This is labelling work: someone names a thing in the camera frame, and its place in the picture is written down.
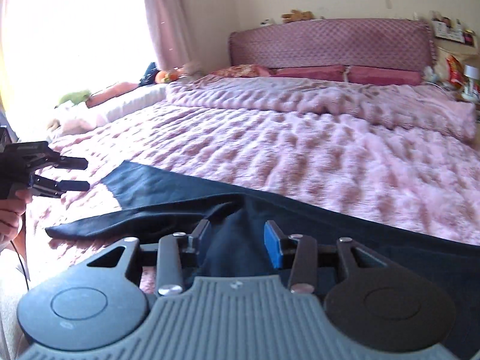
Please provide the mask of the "person left hand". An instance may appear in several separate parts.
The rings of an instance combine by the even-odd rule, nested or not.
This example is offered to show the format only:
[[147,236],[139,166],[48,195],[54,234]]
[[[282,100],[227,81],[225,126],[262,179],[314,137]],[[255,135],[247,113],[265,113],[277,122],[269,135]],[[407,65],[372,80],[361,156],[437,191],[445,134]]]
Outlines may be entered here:
[[15,197],[1,200],[0,208],[0,233],[1,246],[13,241],[23,226],[23,215],[27,205],[32,201],[29,190],[19,190]]

